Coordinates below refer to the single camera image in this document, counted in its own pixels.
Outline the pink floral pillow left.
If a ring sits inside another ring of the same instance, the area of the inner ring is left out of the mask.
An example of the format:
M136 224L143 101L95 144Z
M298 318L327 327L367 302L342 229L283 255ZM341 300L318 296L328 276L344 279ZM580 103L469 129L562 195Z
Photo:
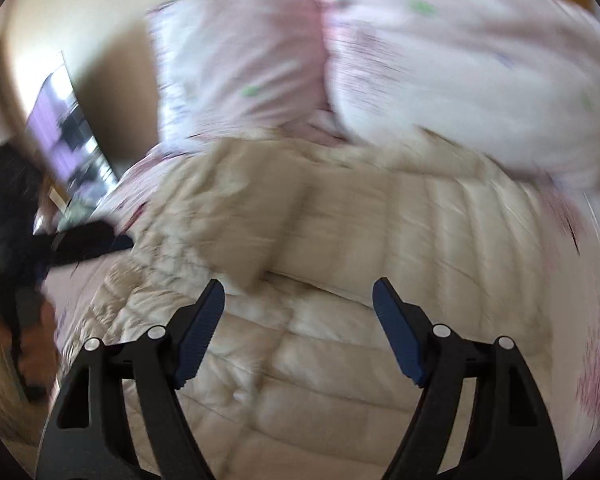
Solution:
M312 0L175 0L148 12L146 27L163 148L198 151L250 128L336 142Z

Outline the beige quilted down jacket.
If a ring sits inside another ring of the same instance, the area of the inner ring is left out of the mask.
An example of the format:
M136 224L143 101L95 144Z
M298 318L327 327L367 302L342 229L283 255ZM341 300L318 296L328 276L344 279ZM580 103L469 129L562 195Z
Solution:
M126 180L134 246L60 332L70 364L166 324L212 278L226 307L186 420L221 479L376 479L418 389L372 307L388 278L460 336L512 337L550 393L538 194L429 132L404 148L228 138Z

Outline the wall mirror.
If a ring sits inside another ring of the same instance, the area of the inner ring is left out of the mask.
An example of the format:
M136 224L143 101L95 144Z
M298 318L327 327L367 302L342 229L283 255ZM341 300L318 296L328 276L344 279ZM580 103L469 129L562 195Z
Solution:
M26 131L72 200L96 208L117 185L117 176L92 133L65 65L57 65L43 81Z

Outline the pink floral bed sheet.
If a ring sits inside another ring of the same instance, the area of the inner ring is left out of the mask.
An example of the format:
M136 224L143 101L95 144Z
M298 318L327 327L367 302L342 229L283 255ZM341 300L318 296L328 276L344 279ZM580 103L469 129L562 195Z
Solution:
M552 376L543 394L562 454L572 471L600 437L600 194L537 191L547 277ZM63 328L96 292L111 256L50 278Z

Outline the pink floral pillow right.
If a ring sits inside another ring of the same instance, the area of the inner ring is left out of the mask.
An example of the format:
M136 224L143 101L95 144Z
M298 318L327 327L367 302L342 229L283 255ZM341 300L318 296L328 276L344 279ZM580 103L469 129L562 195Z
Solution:
M353 139L420 127L518 177L600 186L600 21L566 0L316 0Z

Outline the pink floral pillow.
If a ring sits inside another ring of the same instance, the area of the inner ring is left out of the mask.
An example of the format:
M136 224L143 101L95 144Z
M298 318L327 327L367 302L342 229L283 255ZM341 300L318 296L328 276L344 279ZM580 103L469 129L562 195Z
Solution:
M146 27L163 148L198 151L250 128L336 142L312 0L175 0L148 12Z
M518 177L600 186L600 21L566 0L316 0L353 139L420 127Z

